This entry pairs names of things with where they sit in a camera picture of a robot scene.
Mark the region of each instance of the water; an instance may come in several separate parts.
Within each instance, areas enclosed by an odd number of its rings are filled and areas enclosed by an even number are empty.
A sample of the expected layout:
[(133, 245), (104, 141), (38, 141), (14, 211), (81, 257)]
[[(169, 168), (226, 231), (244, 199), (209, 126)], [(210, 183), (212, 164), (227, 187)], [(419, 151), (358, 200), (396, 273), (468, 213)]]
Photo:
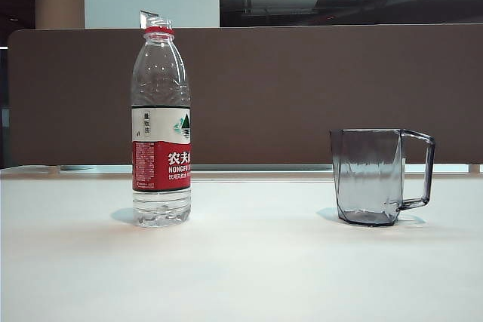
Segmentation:
[(170, 226), (188, 219), (191, 189), (173, 192), (133, 192), (134, 221), (139, 226)]

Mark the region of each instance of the water bottle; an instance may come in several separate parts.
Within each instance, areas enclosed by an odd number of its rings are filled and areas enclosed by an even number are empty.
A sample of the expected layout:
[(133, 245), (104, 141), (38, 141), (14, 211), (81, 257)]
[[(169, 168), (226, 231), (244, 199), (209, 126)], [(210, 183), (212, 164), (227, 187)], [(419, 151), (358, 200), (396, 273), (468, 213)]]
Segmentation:
[(144, 38), (131, 83), (134, 220), (168, 226), (191, 209), (189, 85), (171, 21), (149, 18)]

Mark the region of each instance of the white table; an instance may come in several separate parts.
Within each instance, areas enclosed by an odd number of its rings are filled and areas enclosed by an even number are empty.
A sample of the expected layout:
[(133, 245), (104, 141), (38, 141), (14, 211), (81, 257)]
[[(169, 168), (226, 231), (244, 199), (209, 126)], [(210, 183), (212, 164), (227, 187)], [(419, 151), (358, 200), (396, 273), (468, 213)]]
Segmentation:
[(483, 320), (481, 174), (387, 228), (339, 221), (321, 175), (198, 174), (188, 222), (139, 228), (128, 174), (4, 170), (2, 320)]

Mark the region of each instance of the bottle neck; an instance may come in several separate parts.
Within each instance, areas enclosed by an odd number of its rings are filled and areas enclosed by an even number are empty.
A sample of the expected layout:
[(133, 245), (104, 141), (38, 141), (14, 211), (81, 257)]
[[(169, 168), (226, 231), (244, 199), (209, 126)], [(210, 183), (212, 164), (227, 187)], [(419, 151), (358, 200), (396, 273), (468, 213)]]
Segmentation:
[(161, 32), (149, 32), (144, 34), (147, 44), (157, 45), (164, 43), (171, 43), (174, 39), (174, 35)]

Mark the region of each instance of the gray cup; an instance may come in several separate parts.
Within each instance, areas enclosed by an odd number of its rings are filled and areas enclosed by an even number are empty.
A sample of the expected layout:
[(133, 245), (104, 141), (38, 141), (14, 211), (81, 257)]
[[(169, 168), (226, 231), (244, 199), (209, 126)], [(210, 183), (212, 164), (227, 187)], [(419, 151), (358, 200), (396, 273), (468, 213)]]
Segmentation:
[[(403, 200), (406, 137), (426, 142), (421, 198)], [(347, 222), (393, 225), (399, 212), (429, 202), (435, 140), (399, 129), (331, 130), (332, 160), (339, 217)]]

